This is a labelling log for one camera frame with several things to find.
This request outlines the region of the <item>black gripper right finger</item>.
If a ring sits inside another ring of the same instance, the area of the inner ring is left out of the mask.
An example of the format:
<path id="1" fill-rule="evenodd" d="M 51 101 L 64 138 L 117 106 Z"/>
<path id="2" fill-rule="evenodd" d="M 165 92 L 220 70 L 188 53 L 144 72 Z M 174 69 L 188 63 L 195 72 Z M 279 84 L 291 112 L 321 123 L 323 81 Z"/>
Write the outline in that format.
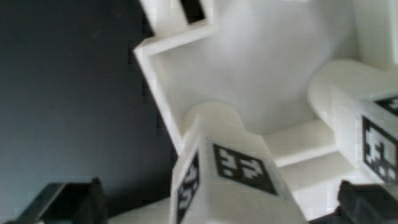
<path id="1" fill-rule="evenodd" d="M 398 185 L 341 182 L 332 224 L 398 224 Z"/>

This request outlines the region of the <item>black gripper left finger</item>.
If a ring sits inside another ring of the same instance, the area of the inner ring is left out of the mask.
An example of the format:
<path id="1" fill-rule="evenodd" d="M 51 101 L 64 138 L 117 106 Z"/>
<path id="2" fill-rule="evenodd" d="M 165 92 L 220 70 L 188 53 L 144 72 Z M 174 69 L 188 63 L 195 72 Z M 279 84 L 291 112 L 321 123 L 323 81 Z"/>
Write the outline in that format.
<path id="1" fill-rule="evenodd" d="M 49 183 L 17 218 L 5 224 L 108 224 L 101 181 Z"/>

